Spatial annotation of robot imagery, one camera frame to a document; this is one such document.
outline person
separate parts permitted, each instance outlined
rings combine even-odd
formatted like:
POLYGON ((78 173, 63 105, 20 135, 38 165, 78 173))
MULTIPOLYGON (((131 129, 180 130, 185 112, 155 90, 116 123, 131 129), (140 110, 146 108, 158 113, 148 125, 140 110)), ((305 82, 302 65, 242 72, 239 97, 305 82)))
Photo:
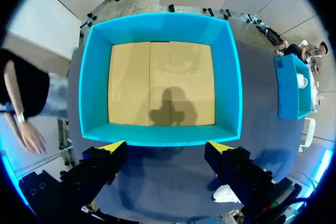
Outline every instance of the person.
POLYGON ((45 153, 45 140, 28 119, 36 115, 67 118, 66 79, 46 73, 3 48, 0 49, 0 69, 0 113, 4 113, 26 150, 45 153))
POLYGON ((328 48, 325 42, 321 42, 319 48, 313 44, 304 46, 302 49, 295 44, 291 44, 283 52, 276 50, 278 56, 284 56, 288 54, 296 55, 305 64, 310 64, 312 72, 316 75, 320 73, 319 69, 322 65, 322 56, 328 53, 328 48))

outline table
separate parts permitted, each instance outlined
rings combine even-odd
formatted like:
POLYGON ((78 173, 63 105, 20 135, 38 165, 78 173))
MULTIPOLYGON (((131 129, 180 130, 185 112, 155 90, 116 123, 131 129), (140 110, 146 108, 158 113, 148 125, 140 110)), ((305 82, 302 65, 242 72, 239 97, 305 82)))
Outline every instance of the table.
MULTIPOLYGON (((243 82, 243 121, 240 140, 226 144, 249 150, 255 163, 271 170, 279 181, 295 163, 304 119, 278 117, 276 55, 240 41, 236 44, 243 82)), ((85 139, 80 132, 78 80, 82 53, 83 47, 74 53, 69 72, 68 115, 77 160, 90 146, 106 145, 85 139)), ((96 197, 101 211, 107 214, 145 223, 172 223, 196 221, 241 207, 211 200, 219 182, 204 160, 203 145, 128 146, 128 151, 129 158, 112 185, 105 185, 96 197)))

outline white cloth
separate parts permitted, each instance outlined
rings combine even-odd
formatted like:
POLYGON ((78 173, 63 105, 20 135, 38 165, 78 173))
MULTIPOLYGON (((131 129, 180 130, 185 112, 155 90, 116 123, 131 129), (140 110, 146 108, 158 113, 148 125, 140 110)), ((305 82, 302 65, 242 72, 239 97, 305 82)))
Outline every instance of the white cloth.
POLYGON ((213 195, 215 202, 234 202, 241 203, 229 185, 220 186, 213 195))

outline small blue box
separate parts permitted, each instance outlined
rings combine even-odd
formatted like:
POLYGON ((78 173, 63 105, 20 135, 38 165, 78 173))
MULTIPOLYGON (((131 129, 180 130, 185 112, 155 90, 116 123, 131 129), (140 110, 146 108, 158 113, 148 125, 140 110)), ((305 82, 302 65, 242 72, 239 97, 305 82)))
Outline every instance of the small blue box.
POLYGON ((139 146, 201 145, 240 138, 243 91, 228 21, 182 13, 141 14, 94 25, 86 42, 79 79, 82 135, 139 146), (113 45, 180 41, 211 45, 215 79, 215 125, 138 126, 108 123, 108 75, 113 45))
POLYGON ((311 112, 311 89, 308 67, 294 54, 274 59, 278 78, 279 117, 301 119, 311 112), (308 84, 299 89, 297 73, 307 78, 308 84))

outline jeans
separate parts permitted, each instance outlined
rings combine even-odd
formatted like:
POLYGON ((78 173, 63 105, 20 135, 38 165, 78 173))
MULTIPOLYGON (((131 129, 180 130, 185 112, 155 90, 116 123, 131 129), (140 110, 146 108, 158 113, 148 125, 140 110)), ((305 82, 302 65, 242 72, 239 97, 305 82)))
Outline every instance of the jeans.
POLYGON ((39 115, 54 116, 59 119, 68 118, 68 82, 55 73, 49 73, 50 86, 44 108, 39 115))

